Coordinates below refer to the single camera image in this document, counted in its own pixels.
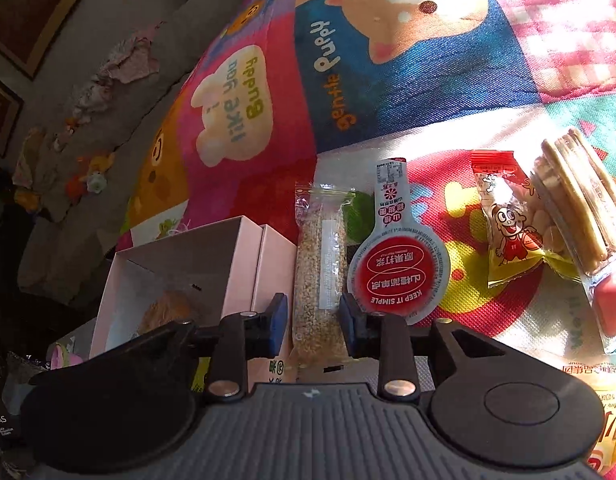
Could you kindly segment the small plush toys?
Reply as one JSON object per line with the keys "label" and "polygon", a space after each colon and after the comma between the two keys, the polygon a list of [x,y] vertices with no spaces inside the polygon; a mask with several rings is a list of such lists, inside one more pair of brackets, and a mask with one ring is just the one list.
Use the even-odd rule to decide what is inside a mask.
{"label": "small plush toys", "polygon": [[[35,172],[46,130],[31,128],[17,157],[12,183],[14,202],[32,214],[41,209],[41,194],[34,190]],[[103,152],[77,158],[77,170],[64,184],[64,195],[69,203],[77,205],[89,194],[100,194],[107,187],[106,173],[113,167],[115,154]]]}

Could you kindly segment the red lid jelly cup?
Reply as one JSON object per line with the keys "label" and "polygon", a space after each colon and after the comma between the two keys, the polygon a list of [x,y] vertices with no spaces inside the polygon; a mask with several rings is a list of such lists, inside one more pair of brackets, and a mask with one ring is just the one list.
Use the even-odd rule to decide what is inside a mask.
{"label": "red lid jelly cup", "polygon": [[441,238],[412,214],[407,163],[376,164],[375,226],[348,268],[347,289],[367,313],[421,322],[445,296],[450,257]]}

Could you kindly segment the bread bun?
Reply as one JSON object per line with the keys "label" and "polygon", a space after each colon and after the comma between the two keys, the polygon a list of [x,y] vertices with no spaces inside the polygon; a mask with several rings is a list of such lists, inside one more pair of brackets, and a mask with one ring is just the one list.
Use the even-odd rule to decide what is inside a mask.
{"label": "bread bun", "polygon": [[144,335],[172,321],[190,318],[193,318],[193,310],[189,299],[178,290],[166,290],[144,313],[137,334]]}

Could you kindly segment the pink floral cloth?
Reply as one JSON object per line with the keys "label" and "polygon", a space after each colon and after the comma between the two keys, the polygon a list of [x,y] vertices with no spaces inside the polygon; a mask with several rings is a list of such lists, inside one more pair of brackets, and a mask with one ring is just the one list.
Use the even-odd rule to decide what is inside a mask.
{"label": "pink floral cloth", "polygon": [[69,101],[70,114],[63,129],[54,134],[52,148],[61,153],[75,131],[91,122],[94,114],[110,108],[114,90],[121,84],[132,84],[159,72],[152,45],[163,21],[141,29],[115,44],[98,70],[83,84]]}

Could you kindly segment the pink cardboard box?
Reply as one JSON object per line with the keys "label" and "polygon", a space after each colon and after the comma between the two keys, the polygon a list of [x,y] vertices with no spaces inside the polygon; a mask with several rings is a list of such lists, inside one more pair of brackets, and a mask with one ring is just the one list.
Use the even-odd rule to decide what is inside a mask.
{"label": "pink cardboard box", "polygon": [[199,326],[239,312],[265,312],[293,296],[296,245],[271,226],[236,217],[118,252],[108,273],[90,356],[137,336],[166,292],[184,297]]}

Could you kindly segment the gold framed picture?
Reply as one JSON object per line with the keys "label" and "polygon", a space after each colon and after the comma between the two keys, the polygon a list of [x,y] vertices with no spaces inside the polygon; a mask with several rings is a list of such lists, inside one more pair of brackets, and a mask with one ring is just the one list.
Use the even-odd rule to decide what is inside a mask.
{"label": "gold framed picture", "polygon": [[30,80],[81,0],[0,0],[0,53]]}

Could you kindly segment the orange printed snack packet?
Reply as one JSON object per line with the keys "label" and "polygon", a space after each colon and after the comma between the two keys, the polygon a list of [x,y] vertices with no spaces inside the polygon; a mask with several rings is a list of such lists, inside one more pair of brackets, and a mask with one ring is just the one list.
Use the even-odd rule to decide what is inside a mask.
{"label": "orange printed snack packet", "polygon": [[610,361],[581,363],[566,361],[562,370],[586,382],[600,397],[604,426],[588,464],[605,479],[616,479],[616,364]]}

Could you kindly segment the sesame seed bar packet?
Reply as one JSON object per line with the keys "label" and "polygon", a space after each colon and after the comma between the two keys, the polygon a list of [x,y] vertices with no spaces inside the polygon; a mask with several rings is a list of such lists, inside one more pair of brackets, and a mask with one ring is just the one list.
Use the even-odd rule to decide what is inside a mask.
{"label": "sesame seed bar packet", "polygon": [[291,339],[302,367],[348,359],[338,318],[347,282],[347,203],[349,193],[332,186],[299,184],[295,189],[299,237]]}

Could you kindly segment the biscuit sticks with pink dip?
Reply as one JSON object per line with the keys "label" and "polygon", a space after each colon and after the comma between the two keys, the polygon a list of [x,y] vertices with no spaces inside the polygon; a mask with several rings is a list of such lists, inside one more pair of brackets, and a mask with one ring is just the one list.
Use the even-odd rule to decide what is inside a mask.
{"label": "biscuit sticks with pink dip", "polygon": [[543,140],[528,172],[577,268],[604,351],[616,353],[616,182],[576,128]]}

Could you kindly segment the colourful cartoon play mat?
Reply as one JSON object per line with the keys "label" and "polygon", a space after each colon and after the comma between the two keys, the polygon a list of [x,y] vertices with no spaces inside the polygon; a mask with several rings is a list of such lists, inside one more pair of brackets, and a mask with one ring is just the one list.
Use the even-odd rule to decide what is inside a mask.
{"label": "colourful cartoon play mat", "polygon": [[570,372],[615,372],[539,200],[488,238],[475,151],[577,129],[616,184],[616,0],[245,0],[155,134],[121,248],[245,216],[295,238],[295,189],[343,188],[370,234],[378,159],[408,163],[413,217],[449,252],[434,307]]}

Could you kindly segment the red cartoon snack bag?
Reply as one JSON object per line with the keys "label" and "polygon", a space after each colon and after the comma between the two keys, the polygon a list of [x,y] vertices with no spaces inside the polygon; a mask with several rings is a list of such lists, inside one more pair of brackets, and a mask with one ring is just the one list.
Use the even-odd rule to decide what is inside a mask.
{"label": "red cartoon snack bag", "polygon": [[545,263],[561,278],[579,274],[531,180],[512,152],[470,156],[488,231],[488,285],[502,285]]}

